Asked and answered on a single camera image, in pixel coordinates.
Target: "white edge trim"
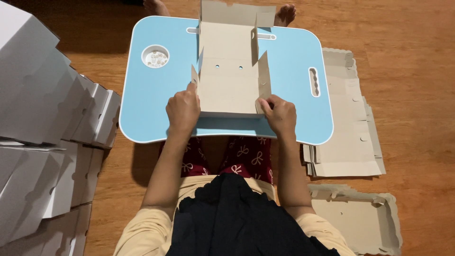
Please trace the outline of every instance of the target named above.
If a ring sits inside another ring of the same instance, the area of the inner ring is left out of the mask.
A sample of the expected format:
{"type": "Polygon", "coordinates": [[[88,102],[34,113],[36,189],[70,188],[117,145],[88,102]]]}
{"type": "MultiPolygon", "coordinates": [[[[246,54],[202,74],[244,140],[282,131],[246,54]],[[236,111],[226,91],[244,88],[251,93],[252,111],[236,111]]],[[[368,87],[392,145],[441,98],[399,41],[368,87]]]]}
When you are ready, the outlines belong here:
{"type": "MultiPolygon", "coordinates": [[[[139,24],[139,22],[141,22],[143,19],[146,19],[148,17],[144,17],[142,19],[140,19],[133,27],[133,31],[131,32],[131,42],[130,42],[130,49],[131,49],[131,44],[133,42],[133,35],[134,35],[134,30],[136,29],[136,26],[137,24],[139,24]]],[[[189,19],[189,18],[178,18],[178,17],[172,17],[173,19],[183,19],[183,20],[197,20],[197,19],[189,19]]],[[[297,29],[297,30],[305,30],[305,31],[308,31],[310,32],[314,37],[316,37],[316,39],[318,40],[319,42],[319,46],[321,48],[321,55],[323,55],[322,53],[322,45],[321,45],[321,41],[319,40],[319,38],[311,31],[309,30],[306,30],[306,29],[301,29],[301,28],[290,28],[288,27],[288,29],[297,29]]],[[[131,54],[128,54],[128,62],[126,64],[126,72],[125,72],[125,81],[123,83],[123,91],[122,91],[122,94],[121,94],[121,104],[120,104],[120,115],[119,115],[119,118],[118,118],[118,127],[120,128],[120,131],[121,133],[123,134],[123,136],[125,136],[127,139],[131,140],[132,142],[135,142],[135,143],[140,143],[140,144],[147,144],[147,143],[153,143],[153,142],[159,142],[159,141],[163,141],[163,140],[166,140],[167,138],[161,138],[161,139],[154,139],[154,140],[149,140],[149,141],[138,141],[138,140],[134,140],[130,137],[128,137],[128,135],[125,134],[125,132],[123,131],[123,129],[121,128],[121,113],[122,113],[122,108],[123,108],[123,95],[125,93],[125,83],[126,83],[126,77],[128,75],[128,67],[130,65],[130,57],[131,57],[131,54]]],[[[326,143],[327,141],[330,140],[330,138],[332,137],[332,135],[334,134],[334,117],[332,115],[332,105],[330,104],[330,93],[329,93],[329,82],[327,81],[327,74],[325,72],[325,64],[324,64],[324,57],[322,58],[322,66],[324,67],[324,75],[325,75],[325,82],[327,84],[327,97],[329,98],[329,106],[330,106],[330,116],[332,118],[332,133],[330,134],[329,138],[327,140],[325,140],[324,142],[322,143],[317,143],[317,144],[312,144],[312,143],[308,143],[308,142],[305,142],[305,141],[300,141],[300,140],[297,140],[296,142],[299,142],[299,143],[303,143],[303,144],[307,144],[307,145],[312,145],[312,146],[319,146],[319,145],[322,145],[324,143],[326,143]]],[[[191,135],[191,137],[196,137],[196,136],[220,136],[220,135],[239,135],[239,136],[251,136],[251,134],[239,134],[239,133],[235,133],[235,134],[229,134],[229,133],[211,133],[211,134],[196,134],[196,135],[191,135]]],[[[256,134],[256,136],[260,136],[260,137],[263,137],[263,138],[277,138],[276,136],[262,136],[262,135],[258,135],[256,134]]]]}

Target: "light blue tabletop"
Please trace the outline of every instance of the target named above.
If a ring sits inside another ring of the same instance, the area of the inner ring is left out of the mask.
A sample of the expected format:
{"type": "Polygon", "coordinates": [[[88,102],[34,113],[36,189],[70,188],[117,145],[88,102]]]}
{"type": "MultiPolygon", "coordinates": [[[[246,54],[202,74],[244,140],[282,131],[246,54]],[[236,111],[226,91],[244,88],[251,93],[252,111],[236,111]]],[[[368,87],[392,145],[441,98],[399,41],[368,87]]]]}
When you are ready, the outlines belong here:
{"type": "MultiPolygon", "coordinates": [[[[162,16],[146,17],[134,26],[119,121],[130,140],[151,143],[167,138],[167,101],[186,89],[191,65],[197,67],[197,34],[187,32],[197,26],[195,19],[162,16]],[[169,51],[166,65],[149,68],[142,62],[142,51],[150,45],[169,51]]],[[[276,36],[275,40],[259,39],[259,56],[267,50],[272,93],[295,104],[297,141],[325,143],[334,126],[319,40],[303,29],[258,28],[258,33],[276,36]],[[311,92],[311,67],[318,72],[318,97],[311,92]]],[[[193,136],[210,135],[276,138],[264,118],[199,118],[193,136]]]]}

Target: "person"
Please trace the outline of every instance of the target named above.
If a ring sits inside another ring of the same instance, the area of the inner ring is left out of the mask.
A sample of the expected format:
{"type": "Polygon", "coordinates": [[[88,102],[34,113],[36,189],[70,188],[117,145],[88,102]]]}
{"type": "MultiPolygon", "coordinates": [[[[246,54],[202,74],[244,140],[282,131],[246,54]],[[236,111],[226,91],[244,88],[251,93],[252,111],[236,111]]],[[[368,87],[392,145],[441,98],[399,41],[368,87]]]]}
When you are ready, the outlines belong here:
{"type": "MultiPolygon", "coordinates": [[[[115,256],[166,255],[174,241],[172,220],[177,205],[184,198],[195,198],[198,188],[205,189],[220,177],[208,167],[201,148],[203,138],[191,137],[201,111],[196,88],[190,83],[185,91],[177,92],[168,101],[167,140],[160,150],[141,208],[125,227],[115,256]]],[[[279,144],[277,189],[281,207],[306,236],[316,237],[326,248],[336,249],[341,256],[353,256],[340,232],[317,216],[312,208],[306,172],[302,170],[296,147],[294,104],[272,95],[267,100],[260,99],[260,105],[279,144]]],[[[218,175],[226,173],[240,175],[252,191],[265,193],[269,202],[274,200],[270,139],[232,136],[218,175]]]]}
{"type": "MultiPolygon", "coordinates": [[[[160,0],[144,0],[144,7],[149,16],[167,16],[170,17],[169,10],[160,0]]],[[[296,16],[295,5],[285,4],[275,14],[274,26],[287,27],[296,16]]]]}

